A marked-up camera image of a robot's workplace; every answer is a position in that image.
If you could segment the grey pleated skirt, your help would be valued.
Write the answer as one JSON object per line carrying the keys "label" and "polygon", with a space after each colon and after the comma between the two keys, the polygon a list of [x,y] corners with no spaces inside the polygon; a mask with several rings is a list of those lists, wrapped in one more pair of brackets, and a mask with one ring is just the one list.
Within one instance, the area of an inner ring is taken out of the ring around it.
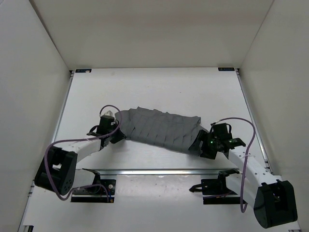
{"label": "grey pleated skirt", "polygon": [[204,130],[198,116],[182,116],[138,107],[116,113],[115,117],[122,119],[120,130],[127,140],[195,156],[201,153],[200,146],[193,145],[199,131]]}

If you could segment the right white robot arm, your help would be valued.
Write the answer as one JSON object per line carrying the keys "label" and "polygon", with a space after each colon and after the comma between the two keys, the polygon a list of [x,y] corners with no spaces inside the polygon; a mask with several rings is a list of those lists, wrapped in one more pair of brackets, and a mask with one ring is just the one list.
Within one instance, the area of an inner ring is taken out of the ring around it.
{"label": "right white robot arm", "polygon": [[232,136],[230,124],[213,123],[210,131],[200,130],[189,150],[200,151],[201,157],[211,160],[223,153],[236,166],[220,171],[216,179],[204,179],[189,189],[202,192],[205,202],[217,203],[230,194],[238,195],[241,211],[250,205],[256,220],[265,229],[297,221],[292,184],[264,168],[249,153],[249,146]]}

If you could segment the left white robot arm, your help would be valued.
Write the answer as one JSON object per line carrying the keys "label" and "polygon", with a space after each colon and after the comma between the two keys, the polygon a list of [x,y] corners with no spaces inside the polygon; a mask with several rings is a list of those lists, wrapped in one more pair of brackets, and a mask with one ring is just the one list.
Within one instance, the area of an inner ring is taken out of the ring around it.
{"label": "left white robot arm", "polygon": [[35,175],[34,184],[66,200],[76,189],[73,183],[77,163],[109,143],[115,144],[126,138],[120,130],[120,124],[121,121],[113,116],[101,116],[99,124],[90,129],[86,138],[50,144]]}

